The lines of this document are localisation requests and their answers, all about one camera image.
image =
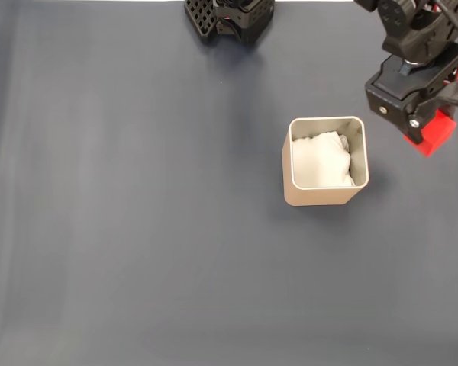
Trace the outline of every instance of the white cloth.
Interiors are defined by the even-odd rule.
[[[292,143],[295,183],[303,188],[353,187],[345,136],[326,132]]]

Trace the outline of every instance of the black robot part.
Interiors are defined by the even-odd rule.
[[[370,109],[421,143],[437,109],[452,117],[458,107],[458,0],[355,2],[378,11],[392,54],[366,83]]]
[[[273,17],[275,0],[185,0],[185,12],[205,43],[217,34],[253,44]]]

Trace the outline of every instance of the gray table surface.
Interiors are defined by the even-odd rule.
[[[425,159],[369,112],[376,14],[279,3],[254,49],[202,46],[181,2],[32,3],[15,32],[0,365],[458,365],[458,127]],[[369,185],[290,207],[289,123],[340,115]]]

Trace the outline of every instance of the red block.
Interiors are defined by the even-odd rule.
[[[421,130],[423,141],[416,145],[408,137],[404,138],[422,155],[429,157],[450,138],[456,128],[456,122],[441,111]]]

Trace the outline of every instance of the metal container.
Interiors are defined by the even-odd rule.
[[[299,187],[295,183],[292,141],[336,131],[350,144],[350,175],[354,187]],[[368,184],[365,125],[358,117],[297,118],[290,123],[282,150],[285,200],[292,206],[345,204]]]

